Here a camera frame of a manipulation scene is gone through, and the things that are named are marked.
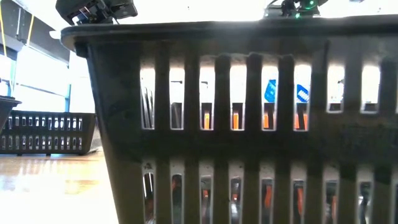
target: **yellow pole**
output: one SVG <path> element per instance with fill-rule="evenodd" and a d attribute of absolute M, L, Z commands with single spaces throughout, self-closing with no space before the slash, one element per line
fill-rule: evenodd
<path fill-rule="evenodd" d="M 30 36 L 32 35 L 32 28 L 33 28 L 34 19 L 35 19 L 35 16 L 32 15 L 32 19 L 30 20 L 29 33 L 27 35 L 27 40 L 26 40 L 26 46 L 28 46 L 28 47 L 29 47 L 29 44 L 30 44 Z"/>
<path fill-rule="evenodd" d="M 1 14 L 1 0 L 0 0 L 0 26 L 1 26 L 1 40 L 2 40 L 2 47 L 4 50 L 4 56 L 7 57 L 6 36 L 4 35 L 4 25 L 2 22 L 2 14 Z"/>

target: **basket rim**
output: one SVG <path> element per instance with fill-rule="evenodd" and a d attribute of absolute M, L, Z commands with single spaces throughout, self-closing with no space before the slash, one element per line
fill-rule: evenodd
<path fill-rule="evenodd" d="M 396 34 L 398 15 L 342 18 L 263 19 L 250 22 L 173 22 L 163 24 L 95 24 L 71 26 L 61 31 L 61 43 L 69 50 L 75 44 L 126 40 L 167 40 L 209 37 L 272 37 L 289 35 Z"/>

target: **black plastic basket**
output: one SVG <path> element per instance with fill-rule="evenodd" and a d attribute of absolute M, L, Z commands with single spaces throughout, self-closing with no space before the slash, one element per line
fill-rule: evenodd
<path fill-rule="evenodd" d="M 0 154 L 79 154 L 102 146 L 95 114 L 11 111 Z"/>
<path fill-rule="evenodd" d="M 12 108 L 17 106 L 19 103 L 20 101 L 16 101 L 14 97 L 0 96 L 0 133 Z"/>
<path fill-rule="evenodd" d="M 63 30 L 62 42 L 88 61 L 120 223 L 145 223 L 143 205 L 148 196 L 142 175 L 148 173 L 154 175 L 156 223 L 173 223 L 170 176 L 174 174 L 183 176 L 185 224 L 201 223 L 200 204 L 205 200 L 212 203 L 211 218 L 206 220 L 214 224 L 236 223 L 237 219 L 230 220 L 236 201 L 242 203 L 243 224 L 318 224 L 325 219 L 363 223 L 366 206 L 372 223 L 397 220 L 398 16 L 77 26 Z M 212 131 L 200 125 L 203 57 L 212 58 L 215 67 Z M 233 131 L 230 125 L 229 69 L 236 61 L 247 67 L 244 131 Z M 262 129 L 264 62 L 279 69 L 272 130 Z M 301 62 L 312 65 L 307 130 L 294 129 L 294 68 Z M 328 66 L 336 62 L 345 66 L 344 102 L 331 105 L 341 109 L 331 113 L 326 109 L 327 75 Z M 361 74 L 368 62 L 381 71 L 379 101 L 377 111 L 362 113 Z M 173 66 L 185 70 L 183 130 L 170 128 Z M 153 129 L 142 128 L 144 67 L 155 69 Z M 181 166 L 174 158 L 180 158 Z M 207 175 L 211 190 L 199 194 L 199 180 Z M 240 197 L 229 193 L 235 177 L 243 179 L 243 187 L 236 188 Z M 151 192 L 153 181 L 148 180 Z M 270 182 L 261 187 L 261 180 Z M 363 182 L 371 188 L 371 202 L 361 190 Z M 260 197 L 268 193 L 272 199 L 264 202 Z M 264 204 L 270 207 L 262 210 Z M 293 204 L 300 208 L 293 209 Z M 334 212 L 326 215 L 326 205 Z"/>

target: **window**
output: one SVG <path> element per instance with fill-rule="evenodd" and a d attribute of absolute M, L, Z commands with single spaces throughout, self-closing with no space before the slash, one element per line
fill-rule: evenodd
<path fill-rule="evenodd" d="M 12 80 L 12 73 L 14 71 L 15 61 L 0 54 L 0 96 L 10 96 L 10 80 Z"/>
<path fill-rule="evenodd" d="M 17 110 L 69 111 L 68 67 L 32 48 L 24 47 L 16 63 L 15 98 Z"/>

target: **window frame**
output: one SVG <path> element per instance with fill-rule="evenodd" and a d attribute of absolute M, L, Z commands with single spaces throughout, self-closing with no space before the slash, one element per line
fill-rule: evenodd
<path fill-rule="evenodd" d="M 31 50 L 35 50 L 36 52 L 43 54 L 46 57 L 50 57 L 52 60 L 57 60 L 53 57 L 51 57 L 50 55 L 47 55 L 35 48 L 30 47 Z M 34 86 L 30 86 L 30 85 L 25 85 L 25 84 L 21 84 L 21 83 L 17 83 L 16 82 L 16 68 L 17 68 L 17 59 L 18 59 L 18 52 L 16 50 L 13 50 L 9 47 L 6 47 L 6 51 L 7 51 L 7 58 L 12 60 L 11 63 L 11 69 L 10 69 L 10 76 L 9 79 L 2 79 L 1 81 L 6 83 L 7 85 L 7 96 L 13 96 L 14 95 L 14 90 L 16 86 L 23 86 L 26 88 L 30 88 L 31 90 L 36 90 L 36 91 L 41 91 L 44 93 L 48 93 L 48 94 L 52 94 L 52 95 L 57 95 L 57 96 L 62 96 L 65 99 L 65 112 L 69 112 L 70 111 L 70 93 L 71 93 L 71 89 L 72 89 L 72 84 L 68 84 L 67 87 L 67 93 L 66 95 L 61 95 L 58 93 L 54 93 L 52 91 L 48 91 L 48 90 L 44 90 L 42 88 L 36 88 Z M 4 55 L 4 49 L 3 49 L 3 44 L 0 44 L 0 55 Z"/>

